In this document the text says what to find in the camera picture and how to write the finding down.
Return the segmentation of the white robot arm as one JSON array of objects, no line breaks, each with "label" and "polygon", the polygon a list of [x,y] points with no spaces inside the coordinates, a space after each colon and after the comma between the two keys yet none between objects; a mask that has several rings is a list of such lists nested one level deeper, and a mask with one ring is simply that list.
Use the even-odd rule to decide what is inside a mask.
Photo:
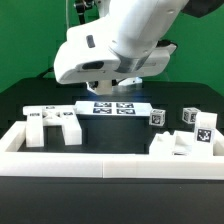
[{"label": "white robot arm", "polygon": [[178,14],[201,18],[224,0],[93,0],[99,18],[71,27],[55,57],[61,84],[155,76],[175,49],[162,42]]}]

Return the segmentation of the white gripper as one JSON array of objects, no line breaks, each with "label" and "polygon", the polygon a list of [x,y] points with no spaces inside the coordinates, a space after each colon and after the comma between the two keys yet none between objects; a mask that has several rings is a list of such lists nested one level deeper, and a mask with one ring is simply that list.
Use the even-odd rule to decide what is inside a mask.
[{"label": "white gripper", "polygon": [[177,45],[159,41],[141,58],[125,58],[111,49],[111,29],[106,18],[69,28],[67,41],[54,61],[58,83],[72,84],[156,76],[164,71]]}]

